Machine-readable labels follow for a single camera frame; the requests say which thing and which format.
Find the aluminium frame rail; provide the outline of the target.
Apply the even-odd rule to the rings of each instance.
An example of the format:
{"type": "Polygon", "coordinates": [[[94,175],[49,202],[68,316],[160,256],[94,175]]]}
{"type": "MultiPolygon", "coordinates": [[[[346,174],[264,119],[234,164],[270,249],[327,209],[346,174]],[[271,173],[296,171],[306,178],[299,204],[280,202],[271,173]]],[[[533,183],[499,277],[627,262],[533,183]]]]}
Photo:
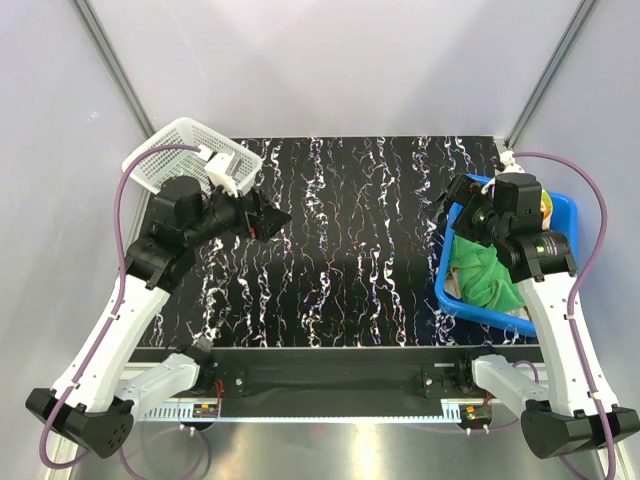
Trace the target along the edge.
{"type": "Polygon", "coordinates": [[[414,418],[435,414],[447,398],[498,398],[515,415],[536,404],[572,418],[601,402],[610,410],[617,398],[603,373],[593,375],[593,387],[581,386],[575,372],[549,368],[546,386],[535,384],[499,352],[475,349],[449,358],[392,359],[377,357],[324,360],[318,355],[279,353],[275,360],[259,354],[251,364],[246,355],[215,358],[195,352],[169,355],[153,368],[127,381],[125,365],[115,362],[83,374],[71,365],[54,383],[61,394],[72,391],[67,404],[103,412],[117,402],[135,419],[169,399],[213,395],[223,386],[220,410],[225,418],[320,418],[357,420],[414,418]]]}

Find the green microfiber towel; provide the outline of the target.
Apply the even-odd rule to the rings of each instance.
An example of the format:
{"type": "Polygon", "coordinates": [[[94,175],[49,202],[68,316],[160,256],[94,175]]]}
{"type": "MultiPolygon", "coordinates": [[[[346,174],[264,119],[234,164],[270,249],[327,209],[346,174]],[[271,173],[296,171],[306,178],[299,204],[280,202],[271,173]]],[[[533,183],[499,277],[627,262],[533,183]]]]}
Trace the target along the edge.
{"type": "Polygon", "coordinates": [[[494,246],[484,247],[453,238],[445,275],[445,292],[463,303],[495,312],[509,313],[525,306],[494,246]]]}

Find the white perforated plastic basket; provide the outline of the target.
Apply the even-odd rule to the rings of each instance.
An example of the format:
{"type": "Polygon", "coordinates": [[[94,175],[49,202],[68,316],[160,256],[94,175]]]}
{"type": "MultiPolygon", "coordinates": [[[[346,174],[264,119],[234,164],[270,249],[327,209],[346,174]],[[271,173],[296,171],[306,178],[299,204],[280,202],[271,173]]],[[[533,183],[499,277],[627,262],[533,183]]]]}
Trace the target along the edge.
{"type": "Polygon", "coordinates": [[[177,176],[190,176],[200,182],[202,190],[211,191],[211,185],[204,171],[205,160],[197,156],[200,145],[214,152],[234,153],[235,159],[229,168],[236,181],[239,194],[247,193],[255,184],[255,177],[262,168],[262,159],[234,140],[188,118],[178,118],[161,128],[143,144],[137,147],[122,163],[129,165],[142,153],[160,146],[179,146],[179,149],[163,150],[140,161],[132,170],[130,177],[141,186],[156,194],[165,181],[177,176]],[[194,147],[194,150],[182,149],[182,146],[194,147]]]}

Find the blue plastic bin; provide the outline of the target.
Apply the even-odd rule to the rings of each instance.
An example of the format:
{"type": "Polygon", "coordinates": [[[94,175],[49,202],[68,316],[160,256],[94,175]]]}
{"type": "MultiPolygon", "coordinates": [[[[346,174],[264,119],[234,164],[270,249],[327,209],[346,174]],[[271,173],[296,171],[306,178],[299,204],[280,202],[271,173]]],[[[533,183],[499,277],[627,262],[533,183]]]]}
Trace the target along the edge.
{"type": "Polygon", "coordinates": [[[459,174],[438,199],[445,223],[436,297],[448,315],[535,337],[525,281],[577,270],[576,204],[531,174],[459,174]]]}

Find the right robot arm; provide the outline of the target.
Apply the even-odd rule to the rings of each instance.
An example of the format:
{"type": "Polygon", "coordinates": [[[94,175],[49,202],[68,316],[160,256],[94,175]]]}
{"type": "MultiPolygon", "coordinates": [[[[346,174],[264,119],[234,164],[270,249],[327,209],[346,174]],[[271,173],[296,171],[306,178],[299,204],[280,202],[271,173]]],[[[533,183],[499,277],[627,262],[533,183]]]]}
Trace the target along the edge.
{"type": "Polygon", "coordinates": [[[599,367],[579,298],[577,265],[568,238],[543,228],[542,187],[535,176],[503,173],[494,192],[458,174],[440,197],[434,220],[459,235],[492,245],[532,317],[547,371],[541,386],[488,347],[465,355],[454,384],[466,396],[485,391],[520,420],[524,439],[541,459],[597,450],[639,430],[639,415],[620,406],[599,367]]]}

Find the orange floral towel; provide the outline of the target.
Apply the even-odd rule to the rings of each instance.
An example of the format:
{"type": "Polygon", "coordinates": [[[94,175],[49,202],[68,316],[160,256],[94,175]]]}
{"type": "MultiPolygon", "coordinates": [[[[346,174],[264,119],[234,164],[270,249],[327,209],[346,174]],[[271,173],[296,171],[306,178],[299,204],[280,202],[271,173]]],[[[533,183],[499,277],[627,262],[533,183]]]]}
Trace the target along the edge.
{"type": "Polygon", "coordinates": [[[553,214],[553,201],[546,190],[541,192],[540,211],[543,215],[542,229],[547,231],[551,228],[551,218],[553,214]]]}

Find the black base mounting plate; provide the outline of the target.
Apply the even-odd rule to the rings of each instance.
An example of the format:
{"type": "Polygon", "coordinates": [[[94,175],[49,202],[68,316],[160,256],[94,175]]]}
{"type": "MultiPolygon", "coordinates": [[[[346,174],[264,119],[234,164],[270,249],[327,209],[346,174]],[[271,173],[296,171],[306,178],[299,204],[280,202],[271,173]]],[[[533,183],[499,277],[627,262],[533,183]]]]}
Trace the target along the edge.
{"type": "Polygon", "coordinates": [[[225,420],[419,417],[482,401],[465,347],[216,349],[225,420]]]}

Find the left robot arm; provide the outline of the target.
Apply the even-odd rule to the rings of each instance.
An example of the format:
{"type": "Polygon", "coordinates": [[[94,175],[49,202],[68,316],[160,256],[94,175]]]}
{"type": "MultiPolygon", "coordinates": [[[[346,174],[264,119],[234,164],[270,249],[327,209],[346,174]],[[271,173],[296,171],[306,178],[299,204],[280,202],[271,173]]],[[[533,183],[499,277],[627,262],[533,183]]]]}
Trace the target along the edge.
{"type": "Polygon", "coordinates": [[[134,423],[183,392],[208,394],[216,368],[208,345],[183,346],[124,381],[151,320],[195,264],[196,250],[225,234],[267,242],[290,222],[259,189],[206,195],[193,177],[167,180],[149,205],[149,222],[128,247],[112,296],[83,348],[50,388],[35,388],[26,408],[55,432],[101,458],[115,454],[134,423]]]}

